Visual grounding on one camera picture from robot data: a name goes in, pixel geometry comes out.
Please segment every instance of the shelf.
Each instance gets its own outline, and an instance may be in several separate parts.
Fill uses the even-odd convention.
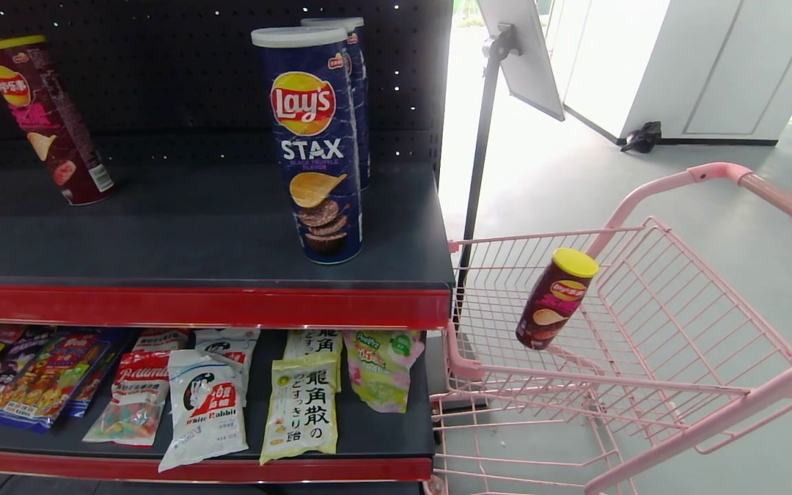
[[[299,483],[303,481],[421,481],[432,475],[435,451],[424,355],[412,367],[406,414],[384,414],[369,408],[345,382],[336,397],[338,453],[311,452],[300,457],[258,464],[270,398],[271,361],[283,354],[286,332],[261,333],[252,358],[250,393],[245,408],[249,450],[213,461],[180,466],[163,473],[157,464],[173,436],[162,421],[152,448],[88,444],[82,437],[106,408],[111,378],[100,386],[85,417],[60,419],[44,435],[0,426],[0,472],[73,479],[192,481],[223,483]],[[342,376],[349,376],[342,356]],[[164,417],[169,417],[169,406]]]
[[[220,483],[168,483],[167,495],[424,495],[418,482],[387,483],[299,483],[278,485],[220,485]],[[0,475],[0,495],[45,493],[69,495],[158,495],[157,483],[97,482],[56,477]]]
[[[376,166],[361,253],[323,266],[302,255],[277,166],[203,160],[110,166],[120,190],[84,207],[41,165],[0,165],[0,322],[446,326],[454,277],[430,164]]]

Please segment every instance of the lay's logo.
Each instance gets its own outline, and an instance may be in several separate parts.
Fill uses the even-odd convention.
[[[336,112],[336,92],[328,81],[307,72],[284,72],[271,87],[277,123],[296,135],[326,131]]]
[[[549,291],[560,300],[578,300],[585,295],[585,285],[575,280],[559,280],[552,284]]]
[[[29,82],[23,74],[0,65],[0,93],[5,101],[17,107],[25,107],[32,102]]]
[[[344,56],[342,54],[335,54],[329,59],[329,69],[339,69],[344,67]]]

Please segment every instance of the red shelf edge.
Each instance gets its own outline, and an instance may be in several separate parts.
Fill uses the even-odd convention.
[[[0,452],[0,473],[137,482],[302,483],[425,481],[433,474],[428,457],[404,459],[320,459],[202,461],[157,472],[158,461]]]
[[[443,329],[449,289],[0,286],[0,322]]]

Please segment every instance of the metal pole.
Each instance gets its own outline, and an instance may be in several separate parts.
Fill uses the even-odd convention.
[[[512,25],[501,25],[500,34],[489,38],[484,51],[487,53],[487,67],[485,69],[485,86],[481,93],[481,113],[478,115],[478,134],[475,137],[475,160],[472,161],[472,181],[469,186],[469,203],[466,206],[466,223],[463,231],[464,239],[472,239],[475,235],[475,220],[479,213],[479,199],[481,197],[481,180],[485,172],[485,157],[487,155],[487,138],[491,131],[491,115],[494,112],[494,94],[497,90],[497,78],[500,76],[500,62],[509,56],[510,50],[516,50],[514,28]],[[456,279],[456,294],[452,320],[458,325],[460,312],[463,309],[464,288],[466,274],[468,273],[472,247],[463,245],[460,253],[458,278]]]

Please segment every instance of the pegboard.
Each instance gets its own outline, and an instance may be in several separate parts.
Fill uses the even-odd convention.
[[[94,135],[233,133],[271,125],[252,29],[363,16],[373,137],[411,131],[428,148],[396,155],[393,135],[386,153],[437,163],[450,13],[452,0],[0,0],[0,38],[46,35]],[[0,141],[9,139],[22,132],[0,96]]]
[[[169,134],[100,135],[94,138],[104,163],[122,166],[243,165],[276,162],[276,145],[264,131],[179,131]],[[426,162],[436,148],[426,131],[371,135],[373,163]],[[0,170],[39,168],[25,139],[0,141]]]

